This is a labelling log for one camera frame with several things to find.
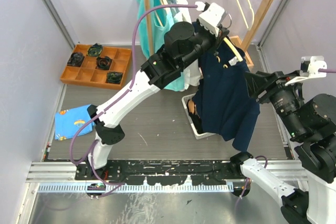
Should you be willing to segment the white perforated plastic basket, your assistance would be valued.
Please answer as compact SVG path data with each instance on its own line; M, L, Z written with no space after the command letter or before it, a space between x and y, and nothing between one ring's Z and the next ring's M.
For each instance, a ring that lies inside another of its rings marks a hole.
M184 108L184 110L185 110L187 119L188 119L188 121L189 121L189 124L190 124L190 126L191 126L191 129L192 129L192 131L193 131L193 134L194 134L195 138L196 138L197 140L201 140L201 139L204 139L204 138L208 138L208 137L210 137L210 136L213 136L213 135L215 135L215 134L214 134L214 133L209 133L209 132L205 132L205 133L199 134L199 133L197 132L196 127L195 127L195 125L194 125L194 123L193 123L191 117L190 117L189 114L188 114L188 107L187 107L187 102L188 102L189 99L191 99L191 98L193 97L193 95L194 95L194 94L190 94L190 95L183 96L183 97L181 98L181 101L182 101L183 108Z

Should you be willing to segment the black printed t shirt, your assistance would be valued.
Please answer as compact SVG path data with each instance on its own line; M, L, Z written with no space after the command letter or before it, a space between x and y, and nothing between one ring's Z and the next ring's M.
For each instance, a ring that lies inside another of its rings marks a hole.
M197 114L197 110L196 110L196 105L193 102L192 99L189 99L187 102L187 111L188 111L188 115L191 118L194 127L197 131L198 134L203 134L203 128L202 128L202 120L199 117L199 115Z

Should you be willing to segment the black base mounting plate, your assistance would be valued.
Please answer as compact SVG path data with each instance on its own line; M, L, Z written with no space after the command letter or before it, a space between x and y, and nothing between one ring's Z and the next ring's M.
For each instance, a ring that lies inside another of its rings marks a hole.
M96 173L113 184L162 186L182 185L188 179L193 186L225 185L229 180L244 180L236 165L221 160L108 160Z

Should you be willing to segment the rolled dark sock top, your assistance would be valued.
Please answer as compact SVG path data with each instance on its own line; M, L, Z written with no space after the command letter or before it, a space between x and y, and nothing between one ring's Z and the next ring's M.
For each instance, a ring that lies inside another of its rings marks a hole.
M99 57L102 53L103 45L95 43L90 46L87 50L87 56L89 57Z

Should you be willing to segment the teal hanging t shirt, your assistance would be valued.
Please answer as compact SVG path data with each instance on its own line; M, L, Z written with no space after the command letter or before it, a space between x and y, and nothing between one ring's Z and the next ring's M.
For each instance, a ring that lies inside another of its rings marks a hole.
M150 0L151 8L159 5L161 5L160 0ZM151 17L154 51L158 51L160 47L164 44L164 34L168 32L175 23L183 20L182 13L178 10L178 8L172 7L158 9L152 12L152 14L149 16ZM141 21L138 28L138 34L142 53L146 58L148 58L151 53L149 47L146 19L143 19ZM182 73L179 78L168 84L165 88L172 91L184 91L184 74Z

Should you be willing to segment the blue folded cloth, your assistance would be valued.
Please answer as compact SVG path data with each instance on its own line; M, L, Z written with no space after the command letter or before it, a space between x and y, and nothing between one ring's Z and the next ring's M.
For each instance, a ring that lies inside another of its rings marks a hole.
M57 112L55 114L55 140L64 141L73 138L76 132L91 119L87 111L88 107L90 104Z

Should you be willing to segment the navy t shirt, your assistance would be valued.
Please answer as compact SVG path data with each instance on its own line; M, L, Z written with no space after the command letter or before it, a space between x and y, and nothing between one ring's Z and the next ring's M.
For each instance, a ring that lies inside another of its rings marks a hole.
M233 54L223 43L217 51L217 56L207 52L199 58L203 78L191 99L202 120L204 133L218 134L225 141L232 141L234 149L245 152L260 114L260 106L248 94L244 77L249 70L246 61L225 69L223 62Z

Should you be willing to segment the cream plastic hanger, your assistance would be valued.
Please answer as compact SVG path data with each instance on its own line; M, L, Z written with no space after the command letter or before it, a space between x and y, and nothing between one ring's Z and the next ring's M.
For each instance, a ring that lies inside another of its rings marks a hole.
M250 0L235 0L238 10L242 16L245 27L248 31L251 30L255 21L255 10Z

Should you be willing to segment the rolled dark sock bottom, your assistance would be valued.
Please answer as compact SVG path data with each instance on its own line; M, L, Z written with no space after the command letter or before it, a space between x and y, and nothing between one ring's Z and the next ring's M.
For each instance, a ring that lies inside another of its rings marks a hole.
M107 73L106 83L120 84L123 77L122 72L111 71Z

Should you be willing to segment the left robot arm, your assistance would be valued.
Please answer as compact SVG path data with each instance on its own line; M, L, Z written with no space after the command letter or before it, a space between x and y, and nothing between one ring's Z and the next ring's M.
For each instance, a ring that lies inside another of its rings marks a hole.
M125 137L120 126L122 119L142 101L180 77L195 60L220 46L229 31L223 26L216 30L211 32L199 21L174 24L164 35L164 44L142 64L132 81L104 104L88 108L98 141L88 157L90 164L86 173L89 177L99 180L104 176L112 146Z

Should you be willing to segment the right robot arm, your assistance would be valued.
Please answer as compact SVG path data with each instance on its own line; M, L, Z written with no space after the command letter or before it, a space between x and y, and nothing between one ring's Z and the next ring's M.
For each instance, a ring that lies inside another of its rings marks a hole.
M248 152L231 157L232 176L250 178L261 187L288 223L335 223L335 97L322 93L305 101L299 71L247 72L245 79L249 96L272 104L290 140L297 143L309 189L283 182Z

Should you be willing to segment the rolled dark sock middle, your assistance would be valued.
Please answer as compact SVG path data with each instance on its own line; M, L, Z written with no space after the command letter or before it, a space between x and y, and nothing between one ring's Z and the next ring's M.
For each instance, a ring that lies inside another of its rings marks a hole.
M96 65L97 65L97 69L100 70L109 70L110 66L112 64L112 59L108 56L104 56L104 57L97 57L96 58Z

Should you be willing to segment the rolled dark sock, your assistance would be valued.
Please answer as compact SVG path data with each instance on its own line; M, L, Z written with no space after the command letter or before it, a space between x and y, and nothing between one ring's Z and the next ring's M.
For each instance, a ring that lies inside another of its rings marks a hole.
M111 71L107 73L106 83L120 84L123 77L122 72Z
M112 64L112 59L108 56L104 56L104 57L97 57L96 58L96 65L97 65L97 69L100 70L109 70L110 66Z
M87 56L89 57L99 57L102 53L103 45L95 43L90 46L87 50Z
M81 52L73 52L67 62L67 66L80 67L84 60L84 55Z

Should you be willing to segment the rolled dark sock left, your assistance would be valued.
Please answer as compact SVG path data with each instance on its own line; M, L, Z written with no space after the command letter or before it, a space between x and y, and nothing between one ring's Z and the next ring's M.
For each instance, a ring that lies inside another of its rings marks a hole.
M73 52L67 62L67 66L80 67L84 60L84 55L81 52Z

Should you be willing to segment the wooden compartment tray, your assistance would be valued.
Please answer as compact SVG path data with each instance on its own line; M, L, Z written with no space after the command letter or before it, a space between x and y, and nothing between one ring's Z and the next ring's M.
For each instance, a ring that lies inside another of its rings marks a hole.
M60 80L65 84L120 90L129 72L132 51L100 44L77 44Z

